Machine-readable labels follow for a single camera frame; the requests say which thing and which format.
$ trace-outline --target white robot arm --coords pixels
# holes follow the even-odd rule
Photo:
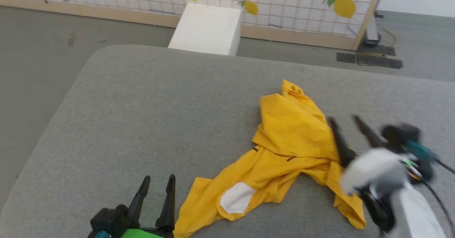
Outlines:
[[[346,194],[369,190],[376,201],[388,201],[394,224],[387,238],[445,238],[426,199],[408,181],[403,158],[385,148],[373,148],[353,160],[341,178]]]
[[[413,152],[409,146],[418,144],[419,130],[409,125],[387,126],[382,130],[385,142],[358,116],[354,120],[372,147],[360,155],[348,147],[335,120],[329,119],[345,168],[340,180],[343,191],[359,195],[384,237],[445,238],[428,202],[413,188],[418,183],[429,187],[427,181],[433,176],[430,163],[436,160],[432,152]],[[453,232],[453,223],[443,209]]]

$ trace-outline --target yellow cable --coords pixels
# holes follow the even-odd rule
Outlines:
[[[398,41],[397,36],[393,32],[387,30],[385,27],[382,27],[382,30],[384,30],[385,32],[387,32],[388,34],[390,34],[393,37],[394,41],[393,41],[392,45],[390,45],[390,47],[395,47],[395,45],[397,44],[397,41]]]

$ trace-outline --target wooden frame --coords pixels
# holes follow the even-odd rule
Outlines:
[[[332,47],[346,50],[357,50],[366,28],[374,15],[379,0],[372,0],[366,13],[366,18],[360,27],[356,38],[325,35],[309,32],[291,32],[265,27],[242,26],[242,37],[250,37],[278,42],[291,42],[320,47]],[[61,1],[44,0],[0,0],[0,6],[26,8],[39,11],[49,11],[78,16],[89,16],[119,21],[128,21],[163,27],[177,27],[180,17],[161,14],[143,13],[122,9],[86,6]]]

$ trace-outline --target white patch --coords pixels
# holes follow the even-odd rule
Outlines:
[[[220,205],[229,213],[244,213],[256,190],[245,183],[237,183],[227,190],[220,199]]]

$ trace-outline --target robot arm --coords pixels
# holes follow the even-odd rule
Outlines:
[[[418,142],[419,130],[387,126],[382,132],[386,143],[358,116],[354,121],[372,147],[361,155],[347,146],[335,120],[329,120],[341,165],[346,168],[340,180],[343,191],[359,194],[373,222],[388,238],[445,238],[428,202],[412,186],[433,176],[429,159],[405,147],[407,141]]]
[[[166,186],[166,199],[155,228],[144,228],[139,217],[150,186],[146,176],[130,207],[119,204],[115,209],[101,209],[91,220],[92,231],[88,238],[174,238],[175,225],[175,176],[170,175]]]

